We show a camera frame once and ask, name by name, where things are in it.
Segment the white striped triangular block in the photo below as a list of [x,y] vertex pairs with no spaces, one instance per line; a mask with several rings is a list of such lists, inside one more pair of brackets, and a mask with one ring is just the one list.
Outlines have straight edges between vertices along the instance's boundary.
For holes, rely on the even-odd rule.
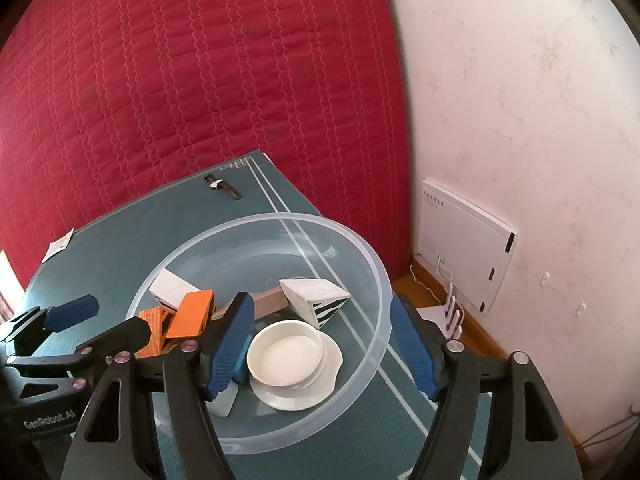
[[184,297],[200,290],[178,275],[163,269],[152,281],[149,292],[163,306],[178,310]]

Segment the white power adapter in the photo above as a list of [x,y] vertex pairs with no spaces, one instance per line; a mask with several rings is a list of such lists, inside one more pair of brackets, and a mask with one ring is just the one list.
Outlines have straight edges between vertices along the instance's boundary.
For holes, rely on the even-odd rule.
[[239,386],[232,380],[228,387],[218,393],[213,401],[206,402],[207,411],[217,417],[228,417],[238,393]]

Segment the orange rectangular-face wedge block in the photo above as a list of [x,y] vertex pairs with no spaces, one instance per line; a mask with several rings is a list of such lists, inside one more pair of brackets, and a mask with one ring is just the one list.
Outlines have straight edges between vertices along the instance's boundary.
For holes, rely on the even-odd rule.
[[171,320],[166,337],[180,339],[200,336],[214,310],[213,289],[188,292]]

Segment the blue wedge block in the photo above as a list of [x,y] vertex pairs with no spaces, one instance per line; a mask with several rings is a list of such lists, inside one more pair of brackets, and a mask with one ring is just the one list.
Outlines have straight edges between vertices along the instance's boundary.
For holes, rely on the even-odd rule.
[[251,342],[252,338],[247,337],[245,339],[243,348],[240,352],[238,360],[235,363],[235,367],[232,373],[232,380],[238,385],[245,385],[248,382],[248,376],[250,376],[250,372],[248,371],[248,367],[246,364],[246,356]]

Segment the white ceramic cup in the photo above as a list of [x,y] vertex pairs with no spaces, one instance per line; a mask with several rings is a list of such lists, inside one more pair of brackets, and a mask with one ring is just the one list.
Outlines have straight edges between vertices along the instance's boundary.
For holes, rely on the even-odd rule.
[[250,388],[263,404],[298,412],[335,391],[343,353],[333,338],[302,321],[281,321],[261,330],[246,354]]

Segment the white striped wedge block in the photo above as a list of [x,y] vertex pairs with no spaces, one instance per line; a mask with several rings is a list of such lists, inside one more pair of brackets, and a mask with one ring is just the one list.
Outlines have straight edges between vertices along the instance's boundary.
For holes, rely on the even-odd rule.
[[347,290],[325,278],[288,278],[280,281],[280,287],[292,310],[316,330],[352,298]]

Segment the orange striped triangular block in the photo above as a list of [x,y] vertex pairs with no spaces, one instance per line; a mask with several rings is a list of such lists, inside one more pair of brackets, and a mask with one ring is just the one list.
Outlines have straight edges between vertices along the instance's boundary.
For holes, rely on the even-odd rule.
[[166,306],[157,306],[151,309],[142,310],[137,314],[147,322],[151,331],[148,344],[136,352],[138,359],[152,358],[165,353],[170,346],[167,333],[176,310]]

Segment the white paper leaflet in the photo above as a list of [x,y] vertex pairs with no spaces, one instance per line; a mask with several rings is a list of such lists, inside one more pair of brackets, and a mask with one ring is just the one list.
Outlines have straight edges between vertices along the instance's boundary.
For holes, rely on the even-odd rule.
[[70,244],[70,240],[72,239],[74,232],[75,232],[74,229],[70,229],[66,234],[64,234],[57,240],[54,240],[53,242],[51,242],[41,262],[45,263],[47,260],[55,256],[59,252],[62,252],[63,250],[65,250],[68,244]]

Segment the brown rectangular block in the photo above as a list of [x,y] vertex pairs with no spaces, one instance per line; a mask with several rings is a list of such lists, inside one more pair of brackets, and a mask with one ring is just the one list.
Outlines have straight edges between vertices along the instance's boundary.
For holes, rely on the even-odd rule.
[[[275,314],[288,307],[288,298],[286,298],[282,288],[276,286],[263,292],[251,292],[250,296],[254,302],[254,320],[258,321],[262,318],[266,318],[269,315]],[[222,318],[229,307],[232,304],[232,300],[226,304],[216,304],[212,314],[209,315],[211,321],[216,321]]]

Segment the white wifi router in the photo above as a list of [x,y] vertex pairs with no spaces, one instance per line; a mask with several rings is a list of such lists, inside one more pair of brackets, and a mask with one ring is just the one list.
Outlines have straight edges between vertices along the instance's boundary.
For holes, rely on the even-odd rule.
[[459,339],[461,337],[465,312],[457,303],[454,284],[449,284],[448,294],[444,304],[417,308],[416,310],[422,320],[436,324],[446,339]]

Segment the clear plastic bowl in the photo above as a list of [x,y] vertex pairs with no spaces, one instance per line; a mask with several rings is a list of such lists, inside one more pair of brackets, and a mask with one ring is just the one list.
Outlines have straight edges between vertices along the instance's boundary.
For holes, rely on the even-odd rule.
[[296,444],[332,424],[367,389],[390,340],[390,279],[380,257],[355,232],[312,214],[254,214],[211,228],[171,252],[141,283],[127,314],[160,300],[152,284],[164,271],[199,289],[211,289],[218,306],[238,292],[257,295],[287,278],[324,278],[348,292],[345,301],[314,302],[320,330],[342,352],[328,396],[300,411],[279,411],[241,387],[230,413],[213,424],[228,455],[267,453]]

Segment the red quilted mattress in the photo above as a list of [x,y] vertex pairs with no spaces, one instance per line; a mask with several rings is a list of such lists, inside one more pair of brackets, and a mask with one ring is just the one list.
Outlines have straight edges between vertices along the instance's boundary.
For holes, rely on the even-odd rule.
[[258,150],[388,274],[410,252],[388,0],[32,0],[1,50],[1,247],[52,240]]

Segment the white wall panel box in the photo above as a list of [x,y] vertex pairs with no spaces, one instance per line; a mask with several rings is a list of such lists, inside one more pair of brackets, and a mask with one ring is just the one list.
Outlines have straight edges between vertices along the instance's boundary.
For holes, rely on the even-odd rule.
[[486,314],[512,258],[516,232],[506,223],[424,180],[416,252],[450,280],[468,307]]

